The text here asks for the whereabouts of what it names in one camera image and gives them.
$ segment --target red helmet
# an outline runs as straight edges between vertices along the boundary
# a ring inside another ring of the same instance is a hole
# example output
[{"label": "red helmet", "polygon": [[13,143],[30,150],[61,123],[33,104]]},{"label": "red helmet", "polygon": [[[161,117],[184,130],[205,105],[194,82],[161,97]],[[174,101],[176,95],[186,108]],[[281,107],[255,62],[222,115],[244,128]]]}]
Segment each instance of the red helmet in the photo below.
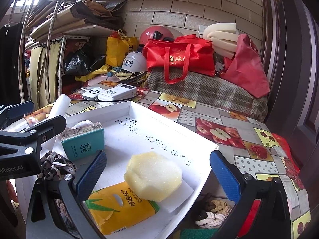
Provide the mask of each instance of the red helmet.
[{"label": "red helmet", "polygon": [[140,37],[140,44],[145,45],[148,39],[174,41],[174,35],[163,26],[152,26],[143,31]]}]

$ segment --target green sponge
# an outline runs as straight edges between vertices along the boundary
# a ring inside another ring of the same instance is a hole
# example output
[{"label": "green sponge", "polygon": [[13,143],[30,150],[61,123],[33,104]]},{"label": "green sponge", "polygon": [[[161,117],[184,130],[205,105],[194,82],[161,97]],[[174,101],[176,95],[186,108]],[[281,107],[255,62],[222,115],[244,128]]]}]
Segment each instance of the green sponge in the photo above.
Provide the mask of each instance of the green sponge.
[{"label": "green sponge", "polygon": [[173,239],[210,239],[218,228],[213,229],[183,229],[174,234]]}]

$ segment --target white helmet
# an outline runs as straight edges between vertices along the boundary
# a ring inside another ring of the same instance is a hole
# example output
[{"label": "white helmet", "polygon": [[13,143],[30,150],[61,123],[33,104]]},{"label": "white helmet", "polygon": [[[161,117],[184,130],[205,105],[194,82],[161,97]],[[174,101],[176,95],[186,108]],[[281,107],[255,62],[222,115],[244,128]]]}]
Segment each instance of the white helmet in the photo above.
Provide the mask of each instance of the white helmet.
[{"label": "white helmet", "polygon": [[130,52],[123,61],[122,69],[132,73],[147,71],[146,58],[141,52]]}]

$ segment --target checkered cloth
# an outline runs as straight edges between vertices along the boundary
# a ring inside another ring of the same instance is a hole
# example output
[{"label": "checkered cloth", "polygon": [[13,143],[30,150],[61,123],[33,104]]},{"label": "checkered cloth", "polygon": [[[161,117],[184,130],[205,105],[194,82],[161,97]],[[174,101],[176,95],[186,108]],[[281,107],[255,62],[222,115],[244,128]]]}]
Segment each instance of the checkered cloth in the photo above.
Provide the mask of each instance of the checkered cloth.
[{"label": "checkered cloth", "polygon": [[[163,71],[163,68],[153,68],[145,88],[243,113],[261,122],[267,115],[267,97],[257,99],[226,80],[195,72],[189,72],[185,80],[171,85],[165,82]],[[170,79],[181,75],[182,69],[170,68]]]}]

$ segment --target red cloth bag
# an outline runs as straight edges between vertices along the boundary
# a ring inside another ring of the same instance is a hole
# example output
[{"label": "red cloth bag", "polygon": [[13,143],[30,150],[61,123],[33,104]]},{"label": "red cloth bag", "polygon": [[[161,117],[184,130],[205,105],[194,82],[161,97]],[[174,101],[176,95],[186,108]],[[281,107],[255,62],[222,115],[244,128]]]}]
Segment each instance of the red cloth bag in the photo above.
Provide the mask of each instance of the red cloth bag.
[{"label": "red cloth bag", "polygon": [[267,95],[269,84],[258,50],[247,34],[241,34],[233,60],[224,58],[225,68],[220,77],[245,89],[256,98]]},{"label": "red cloth bag", "polygon": [[[197,38],[195,34],[178,37],[174,42],[149,39],[143,48],[148,71],[164,67],[165,81],[175,84],[184,80],[188,71],[214,76],[212,42]],[[169,68],[183,69],[179,78],[169,79]]]}]

